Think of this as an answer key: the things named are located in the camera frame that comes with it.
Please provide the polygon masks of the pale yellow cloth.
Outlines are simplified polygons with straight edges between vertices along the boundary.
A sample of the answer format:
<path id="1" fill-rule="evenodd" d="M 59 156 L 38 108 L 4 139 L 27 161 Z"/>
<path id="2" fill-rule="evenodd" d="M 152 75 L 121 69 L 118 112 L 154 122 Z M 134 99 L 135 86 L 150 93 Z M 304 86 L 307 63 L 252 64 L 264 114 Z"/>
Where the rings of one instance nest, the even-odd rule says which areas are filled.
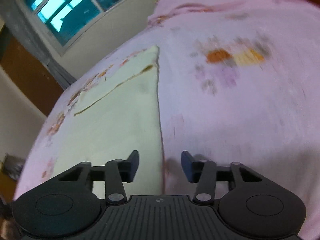
<path id="1" fill-rule="evenodd" d="M 88 161 L 94 166 L 139 152 L 127 195 L 162 192 L 163 150 L 158 109 L 159 48 L 141 51 L 112 76 L 80 93 L 56 133 L 54 174 Z"/>

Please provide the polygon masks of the wooden side cabinet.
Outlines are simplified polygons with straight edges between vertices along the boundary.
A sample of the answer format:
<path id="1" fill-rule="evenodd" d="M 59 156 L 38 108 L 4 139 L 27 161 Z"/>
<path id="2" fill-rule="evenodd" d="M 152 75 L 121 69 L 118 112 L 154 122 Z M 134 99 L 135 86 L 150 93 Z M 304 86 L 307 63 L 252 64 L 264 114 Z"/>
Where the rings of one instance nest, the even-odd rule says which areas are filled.
<path id="1" fill-rule="evenodd" d="M 18 195 L 17 187 L 25 159 L 6 154 L 1 161 L 1 239 L 21 239 L 21 232 L 13 218 L 12 206 Z"/>

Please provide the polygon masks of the brown wooden door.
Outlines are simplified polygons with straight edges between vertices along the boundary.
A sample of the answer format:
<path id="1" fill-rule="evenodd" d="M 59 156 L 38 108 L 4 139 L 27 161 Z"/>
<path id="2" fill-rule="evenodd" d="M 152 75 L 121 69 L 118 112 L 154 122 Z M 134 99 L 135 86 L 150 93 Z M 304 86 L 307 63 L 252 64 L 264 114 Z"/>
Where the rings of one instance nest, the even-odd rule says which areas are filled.
<path id="1" fill-rule="evenodd" d="M 21 92 L 48 116 L 63 89 L 6 26 L 1 29 L 1 66 Z"/>

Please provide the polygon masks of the pink floral bed sheet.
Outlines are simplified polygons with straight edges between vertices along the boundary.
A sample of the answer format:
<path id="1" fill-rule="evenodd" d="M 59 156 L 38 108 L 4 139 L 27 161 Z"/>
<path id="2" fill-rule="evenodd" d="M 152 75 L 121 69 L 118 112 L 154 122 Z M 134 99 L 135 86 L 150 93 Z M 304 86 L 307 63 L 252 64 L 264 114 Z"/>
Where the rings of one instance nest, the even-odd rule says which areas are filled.
<path id="1" fill-rule="evenodd" d="M 305 0 L 159 0 L 148 26 L 59 98 L 25 163 L 18 196 L 49 180 L 52 142 L 81 92 L 159 48 L 161 194 L 192 194 L 181 153 L 240 162 L 306 205 L 319 239 L 319 7 Z"/>

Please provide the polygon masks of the grey left curtain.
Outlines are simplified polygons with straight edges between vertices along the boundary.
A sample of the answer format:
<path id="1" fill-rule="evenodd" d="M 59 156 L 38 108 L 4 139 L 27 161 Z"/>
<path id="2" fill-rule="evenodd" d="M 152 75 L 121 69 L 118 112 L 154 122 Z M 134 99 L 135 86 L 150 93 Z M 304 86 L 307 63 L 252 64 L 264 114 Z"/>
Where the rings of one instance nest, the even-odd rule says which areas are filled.
<path id="1" fill-rule="evenodd" d="M 63 89 L 75 83 L 76 78 L 53 58 L 17 0 L 1 0 L 1 18 L 18 42 L 47 68 Z"/>

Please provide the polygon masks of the white framed window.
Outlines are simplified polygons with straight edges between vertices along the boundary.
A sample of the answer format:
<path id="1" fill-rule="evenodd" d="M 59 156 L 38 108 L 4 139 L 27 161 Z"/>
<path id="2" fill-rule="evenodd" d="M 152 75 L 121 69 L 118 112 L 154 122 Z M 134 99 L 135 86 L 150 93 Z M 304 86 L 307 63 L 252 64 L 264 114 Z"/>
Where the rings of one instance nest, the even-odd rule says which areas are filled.
<path id="1" fill-rule="evenodd" d="M 146 27 L 155 0 L 18 0 L 49 49 L 59 56 L 84 36 L 117 43 Z"/>

